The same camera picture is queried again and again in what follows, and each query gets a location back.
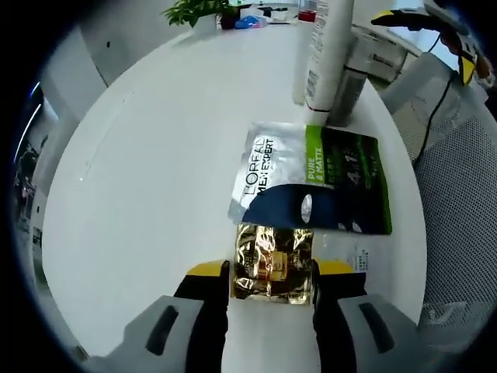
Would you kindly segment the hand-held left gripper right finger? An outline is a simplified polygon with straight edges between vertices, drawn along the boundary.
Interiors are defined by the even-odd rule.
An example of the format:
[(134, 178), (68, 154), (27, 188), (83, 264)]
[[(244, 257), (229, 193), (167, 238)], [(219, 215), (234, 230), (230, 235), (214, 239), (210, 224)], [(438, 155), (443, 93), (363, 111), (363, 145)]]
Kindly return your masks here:
[(380, 295), (366, 274), (337, 261), (312, 263), (313, 327), (322, 372), (420, 372), (424, 343), (416, 324)]

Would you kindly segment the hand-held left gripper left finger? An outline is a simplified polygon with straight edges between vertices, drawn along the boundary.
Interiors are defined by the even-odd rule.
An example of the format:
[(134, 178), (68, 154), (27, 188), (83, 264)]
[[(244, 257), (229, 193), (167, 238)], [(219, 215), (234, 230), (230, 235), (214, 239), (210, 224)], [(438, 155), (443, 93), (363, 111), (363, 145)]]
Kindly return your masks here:
[(188, 270), (172, 296), (161, 296), (127, 324), (112, 351), (115, 372), (220, 372), (228, 331), (230, 263)]

